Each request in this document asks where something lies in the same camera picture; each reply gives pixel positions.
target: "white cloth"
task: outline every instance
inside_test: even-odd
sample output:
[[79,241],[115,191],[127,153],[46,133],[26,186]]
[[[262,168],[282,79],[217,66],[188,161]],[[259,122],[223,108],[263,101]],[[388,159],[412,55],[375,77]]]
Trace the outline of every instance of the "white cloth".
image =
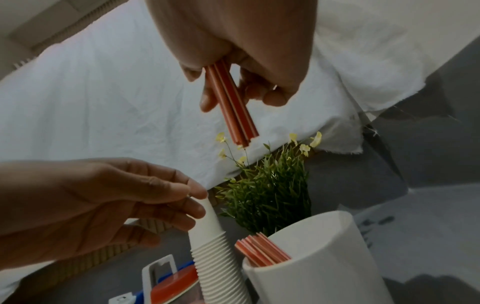
[[[364,108],[380,109],[414,93],[404,84],[423,85],[412,79],[422,64],[404,54],[415,50],[398,39],[401,30],[367,14],[344,20],[355,9],[361,12],[351,7],[346,14],[321,2],[300,91],[282,108],[248,104],[260,133],[247,149],[250,161],[267,152],[262,143],[275,149],[290,132],[303,139],[317,130],[321,149],[360,153],[362,126],[350,94]],[[362,24],[383,31],[355,30]],[[232,74],[238,78],[238,69]],[[1,160],[134,157],[180,169],[211,188],[235,166],[217,156],[223,146],[215,136],[227,128],[219,109],[200,112],[202,87],[185,80],[144,2],[130,0],[0,82]],[[231,148],[235,158],[242,155]]]

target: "bundle of red straws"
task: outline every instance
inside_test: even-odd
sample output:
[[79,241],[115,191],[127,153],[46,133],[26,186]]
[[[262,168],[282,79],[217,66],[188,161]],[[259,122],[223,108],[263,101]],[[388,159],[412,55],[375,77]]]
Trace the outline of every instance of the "bundle of red straws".
[[233,142],[248,147],[251,139],[257,137],[259,133],[225,61],[220,60],[206,67],[205,77],[211,83]]
[[275,265],[292,259],[263,233],[236,241],[235,248],[240,250],[248,258],[250,265],[255,267]]

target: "yellow flower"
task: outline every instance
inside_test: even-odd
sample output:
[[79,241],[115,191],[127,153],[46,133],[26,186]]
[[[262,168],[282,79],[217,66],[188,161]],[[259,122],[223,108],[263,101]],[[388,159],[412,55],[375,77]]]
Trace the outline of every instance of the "yellow flower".
[[322,141],[322,134],[320,132],[317,132],[315,135],[315,138],[313,138],[313,141],[310,143],[310,146],[312,148],[315,148],[320,144],[321,141]]
[[247,157],[246,156],[242,156],[238,161],[237,163],[241,166],[245,166],[245,162],[247,161]]
[[225,159],[227,155],[225,154],[225,149],[221,149],[220,153],[218,154],[218,157],[221,159]]
[[227,141],[227,139],[225,138],[225,133],[224,132],[218,133],[217,136],[215,137],[215,140],[218,141],[219,143],[224,143],[225,141]]
[[295,133],[290,133],[290,134],[288,135],[288,137],[290,137],[290,140],[293,141],[296,146],[299,144],[299,143],[297,142],[297,135],[296,135]]
[[306,157],[309,156],[309,151],[310,151],[310,146],[307,146],[307,145],[304,145],[304,144],[301,144],[300,145],[300,151],[303,155],[305,155]]

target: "stacked white cup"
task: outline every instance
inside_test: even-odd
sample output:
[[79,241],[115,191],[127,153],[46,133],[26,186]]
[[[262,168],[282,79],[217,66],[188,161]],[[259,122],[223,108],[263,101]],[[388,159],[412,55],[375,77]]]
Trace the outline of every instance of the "stacked white cup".
[[205,303],[251,304],[252,300],[225,231],[208,199],[197,200],[205,217],[188,232]]

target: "green plant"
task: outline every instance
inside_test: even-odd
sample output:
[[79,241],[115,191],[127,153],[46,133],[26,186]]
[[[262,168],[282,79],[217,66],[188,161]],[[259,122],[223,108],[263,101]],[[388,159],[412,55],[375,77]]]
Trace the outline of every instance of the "green plant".
[[[316,147],[321,136],[318,132],[310,146]],[[290,143],[274,153],[264,144],[269,154],[250,166],[246,155],[235,161],[223,133],[217,136],[217,141],[225,143],[231,155],[226,156],[222,149],[219,156],[235,161],[241,171],[226,187],[216,187],[217,197],[225,201],[221,215],[234,218],[250,232],[265,235],[311,216],[308,172],[304,167],[304,157],[308,156],[310,146],[299,145],[295,134],[290,134],[290,139]]]

